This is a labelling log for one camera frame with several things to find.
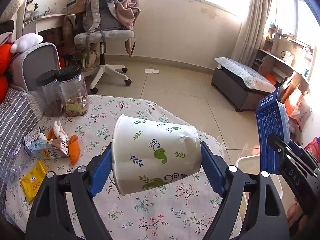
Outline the orange peel piece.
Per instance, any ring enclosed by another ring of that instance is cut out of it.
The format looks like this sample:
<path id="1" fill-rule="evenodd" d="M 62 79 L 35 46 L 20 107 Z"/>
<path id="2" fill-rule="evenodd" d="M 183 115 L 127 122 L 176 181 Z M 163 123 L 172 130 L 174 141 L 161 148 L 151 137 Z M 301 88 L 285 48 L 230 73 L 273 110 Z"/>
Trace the orange peel piece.
<path id="1" fill-rule="evenodd" d="M 69 139 L 68 154 L 71 161 L 71 165 L 75 165 L 80 156 L 80 146 L 78 143 L 77 135 L 73 135 Z"/>

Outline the white paper on floor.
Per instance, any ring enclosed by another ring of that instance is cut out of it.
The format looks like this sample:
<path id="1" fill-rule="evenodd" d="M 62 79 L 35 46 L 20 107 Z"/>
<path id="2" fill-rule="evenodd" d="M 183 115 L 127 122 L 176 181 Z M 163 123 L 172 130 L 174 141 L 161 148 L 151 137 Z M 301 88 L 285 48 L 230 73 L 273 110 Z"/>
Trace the white paper on floor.
<path id="1" fill-rule="evenodd" d="M 145 69 L 145 73 L 147 74 L 159 74 L 158 69 Z"/>

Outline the grey backpack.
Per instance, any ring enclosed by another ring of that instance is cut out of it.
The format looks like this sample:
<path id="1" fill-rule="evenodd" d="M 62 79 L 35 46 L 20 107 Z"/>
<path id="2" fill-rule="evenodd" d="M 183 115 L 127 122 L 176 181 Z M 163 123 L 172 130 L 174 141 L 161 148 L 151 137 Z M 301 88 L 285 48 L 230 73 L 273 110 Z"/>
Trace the grey backpack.
<path id="1" fill-rule="evenodd" d="M 86 5 L 86 16 L 82 20 L 86 32 L 122 30 L 116 5 L 118 0 L 90 0 Z"/>

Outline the beige curtain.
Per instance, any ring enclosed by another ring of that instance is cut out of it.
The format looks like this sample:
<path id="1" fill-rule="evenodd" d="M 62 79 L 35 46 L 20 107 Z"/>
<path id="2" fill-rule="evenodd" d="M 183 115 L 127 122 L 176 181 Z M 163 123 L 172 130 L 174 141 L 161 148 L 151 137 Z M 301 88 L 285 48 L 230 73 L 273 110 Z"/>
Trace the beige curtain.
<path id="1" fill-rule="evenodd" d="M 251 0 L 248 16 L 242 23 L 231 59 L 251 66 L 264 34 L 272 0 Z"/>

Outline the wooden desk shelf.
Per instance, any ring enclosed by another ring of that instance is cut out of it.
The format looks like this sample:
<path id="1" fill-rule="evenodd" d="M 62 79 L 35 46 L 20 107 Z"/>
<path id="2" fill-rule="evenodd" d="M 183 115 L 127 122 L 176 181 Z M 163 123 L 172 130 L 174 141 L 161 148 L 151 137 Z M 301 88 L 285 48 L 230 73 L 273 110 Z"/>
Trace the wooden desk shelf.
<path id="1" fill-rule="evenodd" d="M 290 35 L 266 36 L 255 56 L 252 68 L 281 90 L 280 101 L 299 89 L 309 92 L 309 81 L 315 66 L 317 48 Z"/>

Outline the blue milk carton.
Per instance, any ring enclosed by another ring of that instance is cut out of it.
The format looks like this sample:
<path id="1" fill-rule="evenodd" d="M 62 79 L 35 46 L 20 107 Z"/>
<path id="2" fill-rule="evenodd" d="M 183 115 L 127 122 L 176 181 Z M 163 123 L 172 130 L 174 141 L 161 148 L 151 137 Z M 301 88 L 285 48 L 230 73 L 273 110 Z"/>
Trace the blue milk carton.
<path id="1" fill-rule="evenodd" d="M 27 153 L 41 160 L 68 158 L 67 143 L 62 138 L 26 143 Z"/>

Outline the floral tablecloth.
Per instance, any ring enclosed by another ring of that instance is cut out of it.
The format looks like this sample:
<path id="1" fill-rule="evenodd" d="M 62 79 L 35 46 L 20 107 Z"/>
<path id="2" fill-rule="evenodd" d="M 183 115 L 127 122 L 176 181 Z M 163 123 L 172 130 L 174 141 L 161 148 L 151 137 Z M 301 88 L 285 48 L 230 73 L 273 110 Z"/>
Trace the floral tablecloth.
<path id="1" fill-rule="evenodd" d="M 184 121 L 154 102 L 92 95 L 86 115 L 63 117 L 68 135 L 77 135 L 79 165 L 102 154 L 112 139 L 121 115 L 164 123 Z M 161 187 L 122 196 L 112 177 L 96 195 L 94 203 L 114 239 L 201 239 L 221 204 L 203 171 Z"/>

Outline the white office chair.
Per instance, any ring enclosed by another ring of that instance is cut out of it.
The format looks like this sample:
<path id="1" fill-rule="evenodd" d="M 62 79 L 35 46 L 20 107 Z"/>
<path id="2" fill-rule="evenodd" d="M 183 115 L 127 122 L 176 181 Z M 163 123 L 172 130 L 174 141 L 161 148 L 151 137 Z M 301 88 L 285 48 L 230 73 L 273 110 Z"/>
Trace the white office chair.
<path id="1" fill-rule="evenodd" d="M 125 85 L 131 85 L 132 81 L 126 75 L 127 68 L 122 65 L 111 65 L 105 62 L 105 54 L 107 53 L 107 42 L 111 40 L 128 40 L 134 35 L 134 32 L 126 29 L 86 32 L 83 28 L 82 20 L 86 16 L 83 14 L 72 14 L 68 18 L 75 20 L 74 29 L 76 36 L 74 37 L 75 45 L 83 45 L 86 47 L 86 63 L 85 67 L 89 69 L 85 71 L 84 76 L 95 75 L 89 88 L 92 94 L 97 94 L 97 83 L 100 81 L 103 74 L 117 77 L 124 80 Z"/>

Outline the pink blanket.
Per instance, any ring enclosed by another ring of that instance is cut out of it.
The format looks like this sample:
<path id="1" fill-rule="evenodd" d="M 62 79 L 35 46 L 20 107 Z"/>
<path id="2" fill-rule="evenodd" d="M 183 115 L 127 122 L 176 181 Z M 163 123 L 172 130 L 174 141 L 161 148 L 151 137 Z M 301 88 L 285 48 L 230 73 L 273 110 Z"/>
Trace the pink blanket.
<path id="1" fill-rule="evenodd" d="M 138 2 L 134 0 L 123 0 L 117 3 L 116 13 L 119 22 L 124 26 L 124 29 L 133 32 L 133 27 L 135 25 L 136 19 L 140 15 L 140 9 L 138 7 Z M 135 35 L 130 37 L 125 41 L 125 49 L 129 57 L 133 57 L 133 52 L 135 49 L 136 38 Z"/>

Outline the white trash bin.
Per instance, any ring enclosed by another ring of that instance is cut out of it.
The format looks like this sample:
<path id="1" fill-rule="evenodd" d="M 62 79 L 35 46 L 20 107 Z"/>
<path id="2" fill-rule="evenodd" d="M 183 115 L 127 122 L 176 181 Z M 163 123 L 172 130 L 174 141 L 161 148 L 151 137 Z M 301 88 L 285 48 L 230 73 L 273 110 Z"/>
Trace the white trash bin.
<path id="1" fill-rule="evenodd" d="M 246 157 L 241 157 L 236 161 L 235 164 L 242 172 L 249 174 L 258 174 L 260 172 L 260 155 L 251 155 Z M 280 179 L 278 175 L 272 174 L 270 175 L 280 198 L 283 198 L 283 189 L 281 187 Z M 241 221 L 244 221 L 246 209 L 249 200 L 249 192 L 245 192 L 242 195 L 242 202 L 240 206 L 240 217 Z"/>

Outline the floral white paper cup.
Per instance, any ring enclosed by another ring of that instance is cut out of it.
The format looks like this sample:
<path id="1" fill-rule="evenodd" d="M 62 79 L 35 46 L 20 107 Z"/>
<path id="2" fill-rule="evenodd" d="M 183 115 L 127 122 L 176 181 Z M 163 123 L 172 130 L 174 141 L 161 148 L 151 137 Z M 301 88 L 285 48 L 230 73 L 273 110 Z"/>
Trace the floral white paper cup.
<path id="1" fill-rule="evenodd" d="M 154 189 L 201 167 L 197 129 L 121 115 L 112 136 L 112 172 L 121 195 Z"/>

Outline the yellow snack wrapper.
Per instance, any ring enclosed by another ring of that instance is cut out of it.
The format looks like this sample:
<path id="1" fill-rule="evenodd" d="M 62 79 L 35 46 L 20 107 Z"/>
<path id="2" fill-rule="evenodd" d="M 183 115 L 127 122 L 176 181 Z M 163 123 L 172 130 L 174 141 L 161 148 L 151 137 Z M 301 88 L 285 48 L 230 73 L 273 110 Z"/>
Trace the yellow snack wrapper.
<path id="1" fill-rule="evenodd" d="M 47 172 L 45 164 L 39 160 L 35 167 L 22 178 L 21 186 L 28 203 L 36 197 Z"/>

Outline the grey storage ottoman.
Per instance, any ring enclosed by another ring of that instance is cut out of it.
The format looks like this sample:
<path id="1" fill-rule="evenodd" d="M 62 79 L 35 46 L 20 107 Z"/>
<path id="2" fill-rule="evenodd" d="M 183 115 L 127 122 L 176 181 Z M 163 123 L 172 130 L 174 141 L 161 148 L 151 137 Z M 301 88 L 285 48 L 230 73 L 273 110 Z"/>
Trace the grey storage ottoman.
<path id="1" fill-rule="evenodd" d="M 269 92 L 247 88 L 240 77 L 224 67 L 216 68 L 211 85 L 228 99 L 237 112 L 255 111 L 259 101 L 269 94 Z"/>

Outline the grey striped cushion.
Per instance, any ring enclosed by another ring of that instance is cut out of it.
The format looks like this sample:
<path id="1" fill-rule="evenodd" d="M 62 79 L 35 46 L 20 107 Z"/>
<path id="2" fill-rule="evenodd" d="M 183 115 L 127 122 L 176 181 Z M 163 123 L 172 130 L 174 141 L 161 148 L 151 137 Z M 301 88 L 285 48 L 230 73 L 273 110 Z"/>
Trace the grey striped cushion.
<path id="1" fill-rule="evenodd" d="M 1 208 L 4 207 L 9 155 L 36 126 L 43 111 L 32 94 L 9 88 L 1 102 Z"/>

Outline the clear jar black lid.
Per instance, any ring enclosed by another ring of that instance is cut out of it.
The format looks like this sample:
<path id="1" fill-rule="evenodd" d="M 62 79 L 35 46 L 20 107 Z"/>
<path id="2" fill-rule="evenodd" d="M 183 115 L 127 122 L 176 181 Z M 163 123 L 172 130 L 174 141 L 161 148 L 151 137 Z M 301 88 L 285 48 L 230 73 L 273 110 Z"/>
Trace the clear jar black lid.
<path id="1" fill-rule="evenodd" d="M 81 67 L 67 66 L 56 74 L 60 98 L 66 116 L 83 116 L 88 112 L 88 92 Z"/>

